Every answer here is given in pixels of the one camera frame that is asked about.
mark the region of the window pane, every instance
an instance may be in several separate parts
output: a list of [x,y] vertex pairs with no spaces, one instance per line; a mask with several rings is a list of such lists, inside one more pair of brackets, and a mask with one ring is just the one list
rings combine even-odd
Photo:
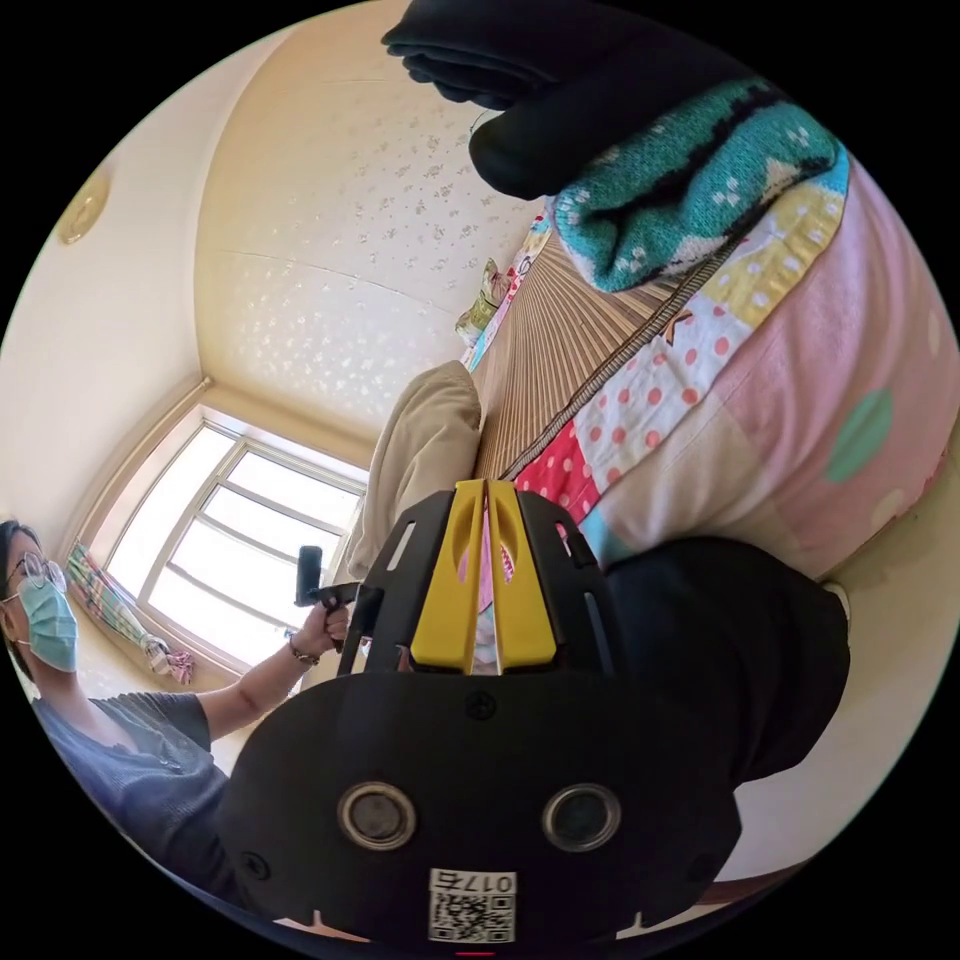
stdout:
[[293,605],[297,566],[248,547],[196,520],[177,547],[173,562],[201,583],[294,627],[307,610]]
[[211,646],[255,666],[283,646],[283,631],[164,570],[150,603]]
[[274,503],[341,530],[349,526],[360,499],[355,493],[347,493],[255,453],[244,454],[231,471],[230,479]]
[[320,547],[323,550],[324,566],[329,566],[340,543],[340,538],[332,533],[286,517],[255,500],[241,497],[232,490],[224,490],[223,487],[217,489],[203,512],[231,530],[273,547],[294,559],[301,547]]
[[234,441],[206,427],[177,454],[147,495],[114,552],[107,571],[137,597],[174,524]]

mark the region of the bamboo mat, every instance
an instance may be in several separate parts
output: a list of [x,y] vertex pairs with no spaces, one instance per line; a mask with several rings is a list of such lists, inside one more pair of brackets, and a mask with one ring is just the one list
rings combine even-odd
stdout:
[[551,234],[473,372],[484,414],[474,477],[513,479],[725,256],[683,278],[606,294],[580,276]]

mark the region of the qr code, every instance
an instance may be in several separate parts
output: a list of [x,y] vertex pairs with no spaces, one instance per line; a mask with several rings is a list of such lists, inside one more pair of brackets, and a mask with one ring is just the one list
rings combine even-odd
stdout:
[[429,938],[446,943],[512,943],[515,892],[514,874],[432,871]]

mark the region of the blue surgical mask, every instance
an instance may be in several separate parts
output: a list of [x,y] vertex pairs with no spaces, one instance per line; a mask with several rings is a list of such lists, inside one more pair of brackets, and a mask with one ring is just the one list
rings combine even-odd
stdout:
[[30,625],[30,649],[37,659],[61,670],[77,671],[77,618],[67,598],[49,580],[38,587],[22,580],[17,587]]

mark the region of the yellow plastic part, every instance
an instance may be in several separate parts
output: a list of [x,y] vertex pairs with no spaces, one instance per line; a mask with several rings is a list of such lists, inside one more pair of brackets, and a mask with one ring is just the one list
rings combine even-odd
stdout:
[[[410,652],[421,666],[470,673],[477,640],[480,551],[483,546],[483,480],[457,484],[437,565],[427,589]],[[466,576],[460,563],[467,556]]]
[[550,626],[540,578],[527,539],[520,502],[512,483],[491,481],[487,487],[490,514],[490,554],[500,556],[504,546],[513,561],[507,583],[503,565],[493,568],[493,618],[497,634],[500,673],[517,667],[545,666],[553,662],[557,644]]

